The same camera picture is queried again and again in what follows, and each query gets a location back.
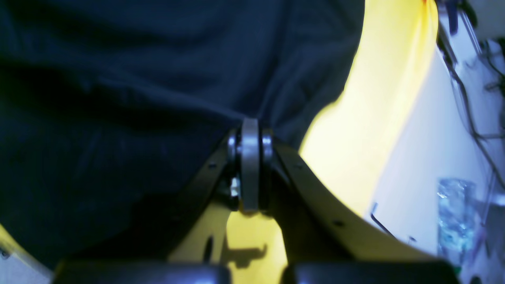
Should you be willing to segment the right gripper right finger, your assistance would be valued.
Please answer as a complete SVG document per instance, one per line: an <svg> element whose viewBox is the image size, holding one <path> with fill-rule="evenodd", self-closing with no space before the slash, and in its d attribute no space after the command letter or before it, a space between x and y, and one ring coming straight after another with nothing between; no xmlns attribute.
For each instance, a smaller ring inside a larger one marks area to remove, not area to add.
<svg viewBox="0 0 505 284"><path fill-rule="evenodd" d="M280 226L282 284L457 284L445 261L377 229L343 205L298 152L262 130L263 208Z"/></svg>

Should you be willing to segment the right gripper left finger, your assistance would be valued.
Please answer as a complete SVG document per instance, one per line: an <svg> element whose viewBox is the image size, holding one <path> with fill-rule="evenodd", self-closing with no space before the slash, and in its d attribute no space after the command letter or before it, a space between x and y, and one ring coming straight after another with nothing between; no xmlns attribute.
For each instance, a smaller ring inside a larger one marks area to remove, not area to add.
<svg viewBox="0 0 505 284"><path fill-rule="evenodd" d="M75 259L62 264L54 284L230 284L220 264L233 211L259 210L259 125L246 118L204 162L166 212L167 228L144 227L143 256Z"/></svg>

